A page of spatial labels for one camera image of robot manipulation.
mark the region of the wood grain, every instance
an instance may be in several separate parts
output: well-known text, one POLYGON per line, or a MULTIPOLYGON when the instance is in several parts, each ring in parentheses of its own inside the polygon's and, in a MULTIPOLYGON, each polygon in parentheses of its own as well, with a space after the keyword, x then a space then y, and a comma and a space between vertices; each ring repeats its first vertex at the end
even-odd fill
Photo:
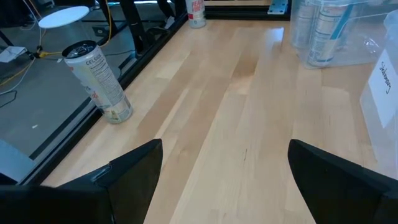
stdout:
POLYGON ((359 97, 372 65, 304 68, 288 22, 185 24, 45 180, 57 186, 151 140, 164 159, 146 224, 314 223, 287 162, 291 138, 375 169, 359 97))

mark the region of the can lid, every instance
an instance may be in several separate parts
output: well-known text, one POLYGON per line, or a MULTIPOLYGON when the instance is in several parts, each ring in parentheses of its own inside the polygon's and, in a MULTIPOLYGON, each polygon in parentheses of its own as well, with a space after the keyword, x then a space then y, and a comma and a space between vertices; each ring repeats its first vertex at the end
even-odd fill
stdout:
POLYGON ((63 50, 62 56, 65 58, 78 58, 92 52, 96 46, 97 43, 92 40, 79 41, 63 50))

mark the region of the wooden table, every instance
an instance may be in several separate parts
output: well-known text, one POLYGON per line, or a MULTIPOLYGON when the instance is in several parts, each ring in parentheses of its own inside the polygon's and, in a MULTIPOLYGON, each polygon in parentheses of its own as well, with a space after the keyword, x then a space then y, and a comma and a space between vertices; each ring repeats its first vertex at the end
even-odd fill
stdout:
POLYGON ((291 138, 374 169, 359 106, 373 65, 307 70, 289 22, 185 24, 45 180, 57 186, 162 138, 146 223, 313 223, 287 162, 291 138))

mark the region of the white paper sign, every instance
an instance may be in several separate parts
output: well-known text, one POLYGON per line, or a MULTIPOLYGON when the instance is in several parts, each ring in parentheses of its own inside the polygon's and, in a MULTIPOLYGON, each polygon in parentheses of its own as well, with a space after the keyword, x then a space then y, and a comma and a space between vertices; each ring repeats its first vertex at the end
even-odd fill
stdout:
POLYGON ((380 55, 372 71, 369 87, 381 125, 385 128, 398 108, 398 77, 386 50, 380 55))

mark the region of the clear plastic container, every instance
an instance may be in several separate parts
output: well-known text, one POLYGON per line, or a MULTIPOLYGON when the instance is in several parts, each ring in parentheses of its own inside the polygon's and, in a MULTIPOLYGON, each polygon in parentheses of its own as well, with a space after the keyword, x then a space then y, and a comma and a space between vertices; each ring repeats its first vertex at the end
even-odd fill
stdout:
MULTIPOLYGON (((374 155, 377 159, 377 171, 398 179, 398 104, 396 103, 398 91, 395 91, 395 89, 392 91, 388 88, 381 71, 383 65, 388 63, 389 66, 386 65, 388 69, 385 70, 387 78, 389 80, 398 80, 396 74, 396 71, 398 71, 398 10, 388 14, 384 25, 387 30, 386 48, 382 51, 382 55, 364 87, 360 101, 374 155), (380 88, 375 85, 373 75, 382 79, 381 81, 379 80, 383 84, 380 88), (387 93, 386 90, 388 90, 391 91, 392 95, 380 98, 380 96, 375 95, 374 91, 376 90, 382 91, 383 94, 387 93), (382 110, 385 107, 380 106, 381 103, 391 106, 391 112, 382 110)), ((392 83, 391 88, 398 88, 398 86, 394 86, 394 83, 392 83)))
POLYGON ((375 62, 395 0, 296 0, 290 42, 307 68, 375 62))

